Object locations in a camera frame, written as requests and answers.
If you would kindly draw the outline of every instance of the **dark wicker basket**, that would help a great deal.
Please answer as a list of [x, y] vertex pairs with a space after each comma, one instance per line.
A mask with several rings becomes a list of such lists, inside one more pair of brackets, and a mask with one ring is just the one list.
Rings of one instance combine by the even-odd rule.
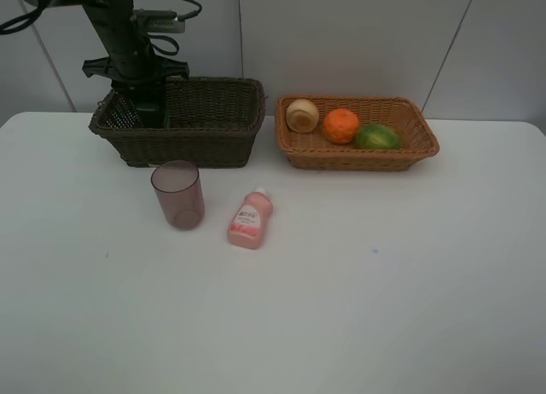
[[265, 111], [264, 88], [247, 78], [172, 78], [166, 85], [170, 125], [142, 128], [132, 103], [111, 91], [90, 130], [108, 140], [128, 166], [183, 159], [204, 168], [242, 167]]

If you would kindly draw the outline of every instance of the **green fruit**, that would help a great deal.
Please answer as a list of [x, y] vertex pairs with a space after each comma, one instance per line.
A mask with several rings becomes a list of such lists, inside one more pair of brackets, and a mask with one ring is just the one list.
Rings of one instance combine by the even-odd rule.
[[355, 135], [359, 149], [400, 149], [402, 143], [396, 132], [381, 124], [368, 124]]

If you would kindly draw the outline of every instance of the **orange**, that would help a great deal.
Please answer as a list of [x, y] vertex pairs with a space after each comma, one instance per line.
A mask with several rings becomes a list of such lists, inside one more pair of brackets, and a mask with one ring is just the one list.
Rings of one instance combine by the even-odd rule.
[[358, 116], [351, 110], [338, 108], [328, 113], [322, 123], [322, 132], [333, 144], [352, 142], [360, 127]]

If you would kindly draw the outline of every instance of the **white wall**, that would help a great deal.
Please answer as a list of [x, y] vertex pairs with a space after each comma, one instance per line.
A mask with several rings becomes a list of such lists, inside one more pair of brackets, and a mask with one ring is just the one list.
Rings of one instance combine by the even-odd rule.
[[[529, 120], [546, 130], [546, 0], [473, 0], [441, 72], [469, 0], [199, 1], [203, 13], [177, 36], [178, 59], [193, 75], [260, 79], [270, 113], [281, 94], [401, 95], [423, 105], [430, 93], [429, 118]], [[0, 0], [0, 22], [21, 13], [16, 0]], [[106, 54], [81, 8], [48, 9], [37, 29], [51, 63], [32, 29], [0, 37], [0, 125], [23, 111], [71, 111], [70, 101], [90, 112], [109, 91], [108, 80], [81, 72], [85, 59]]]
[[422, 106], [470, 0], [241, 0], [243, 68], [282, 94]]
[[[0, 0], [0, 22], [24, 14], [17, 0]], [[0, 37], [0, 126], [25, 111], [71, 111], [32, 29]]]
[[546, 130], [546, 0], [473, 0], [425, 108]]

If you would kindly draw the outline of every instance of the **brown wicker basket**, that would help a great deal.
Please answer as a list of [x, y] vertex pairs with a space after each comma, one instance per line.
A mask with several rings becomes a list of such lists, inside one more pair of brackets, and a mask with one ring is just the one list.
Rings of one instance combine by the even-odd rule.
[[112, 91], [90, 130], [107, 139], [129, 166], [183, 159], [205, 168], [247, 164], [264, 120], [264, 88], [244, 78], [172, 78], [166, 105], [170, 126], [142, 128], [132, 103]]
[[[320, 113], [319, 126], [310, 134], [291, 131], [286, 123], [288, 106], [296, 99], [313, 101]], [[336, 108], [358, 115], [362, 125], [378, 123], [395, 130], [402, 149], [356, 149], [336, 145], [322, 135], [322, 120]], [[432, 157], [439, 144], [421, 111], [409, 100], [397, 97], [284, 96], [276, 104], [276, 141], [296, 168], [310, 170], [404, 171]]]

